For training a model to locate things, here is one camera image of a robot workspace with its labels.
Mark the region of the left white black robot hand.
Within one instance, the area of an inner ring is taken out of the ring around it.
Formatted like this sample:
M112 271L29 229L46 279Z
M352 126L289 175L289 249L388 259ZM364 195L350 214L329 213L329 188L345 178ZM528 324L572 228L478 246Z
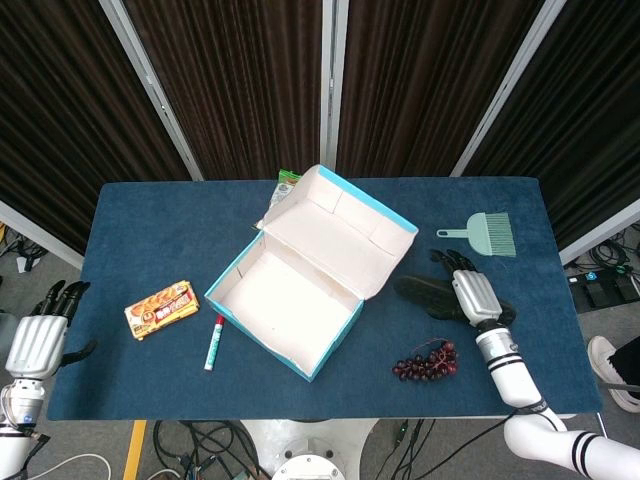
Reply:
M80 350L64 352L67 334L90 282L76 281L66 288L56 282L44 299L17 326L5 369L14 379L46 380L60 368L83 361L96 349L96 339Z

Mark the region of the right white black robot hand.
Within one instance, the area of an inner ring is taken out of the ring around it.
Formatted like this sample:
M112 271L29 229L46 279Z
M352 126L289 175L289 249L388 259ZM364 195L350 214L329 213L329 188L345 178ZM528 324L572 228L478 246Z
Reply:
M446 252L431 249L430 255L432 261L440 263L450 274L454 294L471 326L499 320L503 309L493 287L468 257L451 249Z

